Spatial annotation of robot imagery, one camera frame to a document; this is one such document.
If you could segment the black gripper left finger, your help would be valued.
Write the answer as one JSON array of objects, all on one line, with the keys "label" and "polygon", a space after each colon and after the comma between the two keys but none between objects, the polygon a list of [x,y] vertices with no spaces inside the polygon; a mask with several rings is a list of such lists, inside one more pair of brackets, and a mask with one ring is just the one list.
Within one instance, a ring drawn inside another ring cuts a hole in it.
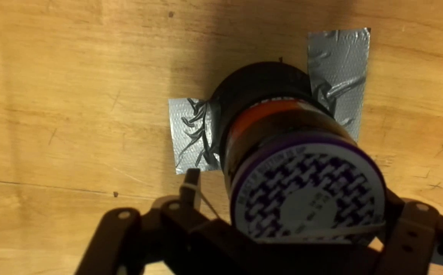
[{"label": "black gripper left finger", "polygon": [[105,212],[74,275],[143,275],[163,261],[175,275],[227,275],[232,261],[215,246],[216,220],[198,211],[200,171],[190,168],[172,197],[157,199],[146,214],[134,208]]}]

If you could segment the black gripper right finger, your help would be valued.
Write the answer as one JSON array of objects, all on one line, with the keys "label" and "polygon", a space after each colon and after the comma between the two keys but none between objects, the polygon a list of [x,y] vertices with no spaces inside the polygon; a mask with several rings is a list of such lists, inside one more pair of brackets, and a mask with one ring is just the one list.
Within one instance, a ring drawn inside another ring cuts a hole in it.
[{"label": "black gripper right finger", "polygon": [[388,189],[378,240],[383,249],[371,275],[427,275],[430,264],[443,267],[443,215],[424,202]]}]

